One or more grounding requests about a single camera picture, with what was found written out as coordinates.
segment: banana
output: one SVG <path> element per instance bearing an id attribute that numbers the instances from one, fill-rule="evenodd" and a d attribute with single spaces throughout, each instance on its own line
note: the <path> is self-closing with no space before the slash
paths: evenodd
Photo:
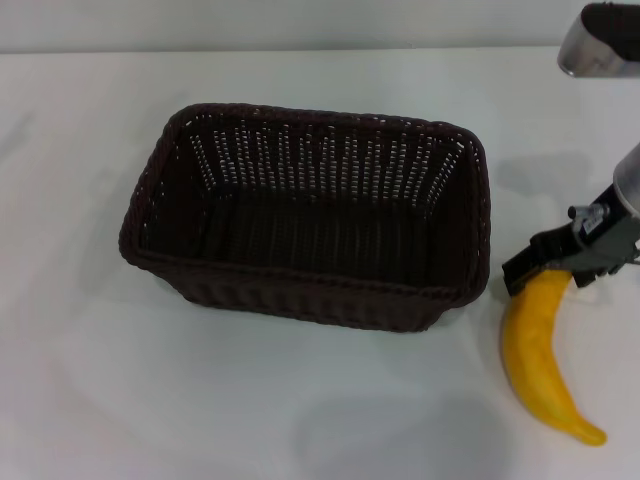
<path id="1" fill-rule="evenodd" d="M 607 435 L 578 412 L 553 356 L 555 316 L 571 273 L 545 271 L 513 298 L 502 331 L 502 359 L 524 406 L 543 423 L 599 446 Z"/>

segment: wicker basket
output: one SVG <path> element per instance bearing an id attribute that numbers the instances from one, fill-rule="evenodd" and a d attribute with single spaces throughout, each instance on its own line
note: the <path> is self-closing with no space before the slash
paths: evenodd
<path id="1" fill-rule="evenodd" d="M 416 332 L 486 286 L 489 209 L 482 145 L 456 126 L 193 105 L 140 176 L 120 252 L 202 305 Z"/>

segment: white wall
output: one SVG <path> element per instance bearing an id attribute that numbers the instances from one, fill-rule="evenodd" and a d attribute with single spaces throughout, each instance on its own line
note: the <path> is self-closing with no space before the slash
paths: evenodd
<path id="1" fill-rule="evenodd" d="M 0 0 L 0 52 L 557 45 L 588 0 Z"/>

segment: white table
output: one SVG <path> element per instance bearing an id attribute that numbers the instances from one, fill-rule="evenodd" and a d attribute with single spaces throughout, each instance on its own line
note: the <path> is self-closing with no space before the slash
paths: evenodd
<path id="1" fill-rule="evenodd" d="M 0 56 L 2 480 L 631 479 L 640 274 L 566 298 L 555 337 L 590 449 L 504 377 L 500 264 L 611 182 L 640 81 L 572 80 L 555 48 Z M 117 235 L 169 116 L 247 102 L 445 120 L 483 142 L 484 295 L 417 335 L 189 304 Z"/>

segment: basket bottom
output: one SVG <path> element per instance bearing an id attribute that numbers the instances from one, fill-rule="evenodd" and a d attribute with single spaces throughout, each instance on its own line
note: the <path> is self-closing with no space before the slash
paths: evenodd
<path id="1" fill-rule="evenodd" d="M 202 258 L 412 286 L 426 284 L 424 218 L 409 205 L 382 207 L 242 192 L 209 213 Z"/>

